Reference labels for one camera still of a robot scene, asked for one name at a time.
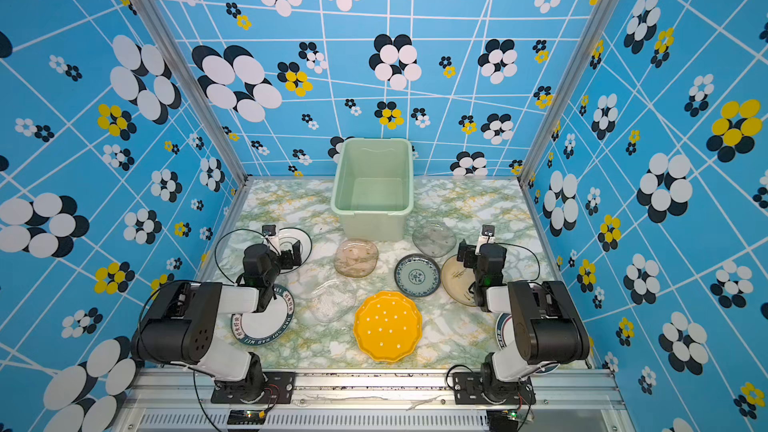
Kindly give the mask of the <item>white plate teal emblem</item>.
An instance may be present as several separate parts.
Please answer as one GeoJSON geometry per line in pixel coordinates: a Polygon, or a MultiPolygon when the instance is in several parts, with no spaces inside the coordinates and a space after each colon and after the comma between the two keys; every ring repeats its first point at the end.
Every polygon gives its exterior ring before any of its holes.
{"type": "MultiPolygon", "coordinates": [[[[282,228],[282,229],[278,228],[278,234],[279,234],[279,242],[280,243],[284,242],[284,241],[289,241],[289,240],[291,240],[291,241],[300,241],[301,242],[301,244],[302,244],[302,265],[301,266],[303,266],[307,262],[307,260],[309,259],[310,255],[311,255],[311,252],[312,252],[312,248],[313,248],[312,239],[309,236],[309,234],[307,232],[303,231],[302,229],[294,228],[294,227],[287,227],[287,228],[282,228]]],[[[281,270],[280,269],[280,272],[281,272],[281,274],[287,274],[287,273],[293,272],[295,270],[281,270]]]]}

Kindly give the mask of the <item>white plate dark lettered rim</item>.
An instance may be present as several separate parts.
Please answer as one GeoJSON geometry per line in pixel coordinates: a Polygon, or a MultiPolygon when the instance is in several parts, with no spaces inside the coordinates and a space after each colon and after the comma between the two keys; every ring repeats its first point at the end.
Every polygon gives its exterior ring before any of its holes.
{"type": "Polygon", "coordinates": [[[274,286],[276,297],[263,312],[233,314],[231,330],[238,342],[246,346],[261,346],[277,340],[294,317],[294,298],[284,286],[274,286]]]}

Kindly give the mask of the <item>yellow scalloped dotted plate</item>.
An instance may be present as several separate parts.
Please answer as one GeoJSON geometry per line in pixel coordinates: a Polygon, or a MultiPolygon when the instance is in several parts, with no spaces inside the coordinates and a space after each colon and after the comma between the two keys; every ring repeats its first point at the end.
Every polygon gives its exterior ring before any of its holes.
{"type": "Polygon", "coordinates": [[[359,349],[372,360],[394,363],[415,351],[422,323],[413,300],[400,292],[382,291],[358,308],[353,333],[359,349]]]}

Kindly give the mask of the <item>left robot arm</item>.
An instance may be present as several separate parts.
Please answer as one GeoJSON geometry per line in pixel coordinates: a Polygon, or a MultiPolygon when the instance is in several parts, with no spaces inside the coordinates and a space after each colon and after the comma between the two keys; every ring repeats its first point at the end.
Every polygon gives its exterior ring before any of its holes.
{"type": "Polygon", "coordinates": [[[281,249],[247,247],[234,285],[173,281],[155,293],[132,339],[133,355],[210,377],[215,404],[287,404],[292,372],[267,373],[253,347],[278,338],[294,314],[291,293],[277,284],[283,271],[308,258],[311,248],[284,239],[281,249]]]}

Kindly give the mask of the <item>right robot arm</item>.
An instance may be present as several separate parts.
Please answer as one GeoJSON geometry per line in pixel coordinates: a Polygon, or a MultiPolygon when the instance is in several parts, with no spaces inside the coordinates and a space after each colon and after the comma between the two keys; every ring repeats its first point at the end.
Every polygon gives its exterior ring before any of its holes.
{"type": "Polygon", "coordinates": [[[486,356],[480,380],[483,394],[501,403],[528,384],[528,377],[554,364],[585,360],[589,338],[565,284],[561,281],[503,281],[507,249],[461,241],[457,260],[472,270],[475,305],[511,318],[513,343],[486,356]]]}

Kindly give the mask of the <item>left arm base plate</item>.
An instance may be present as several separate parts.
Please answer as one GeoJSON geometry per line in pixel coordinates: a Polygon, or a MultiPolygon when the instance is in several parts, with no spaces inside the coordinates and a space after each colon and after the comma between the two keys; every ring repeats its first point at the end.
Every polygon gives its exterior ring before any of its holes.
{"type": "Polygon", "coordinates": [[[286,371],[266,371],[238,382],[214,382],[210,401],[214,404],[289,404],[295,389],[297,374],[286,371]]]}

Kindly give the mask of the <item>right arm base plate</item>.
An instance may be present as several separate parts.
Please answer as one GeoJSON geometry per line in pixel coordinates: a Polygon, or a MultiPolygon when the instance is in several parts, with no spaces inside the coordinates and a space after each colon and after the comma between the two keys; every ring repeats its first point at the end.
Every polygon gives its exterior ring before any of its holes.
{"type": "Polygon", "coordinates": [[[484,378],[480,372],[453,371],[448,379],[457,405],[504,405],[522,407],[534,405],[536,396],[529,379],[500,382],[484,378]]]}

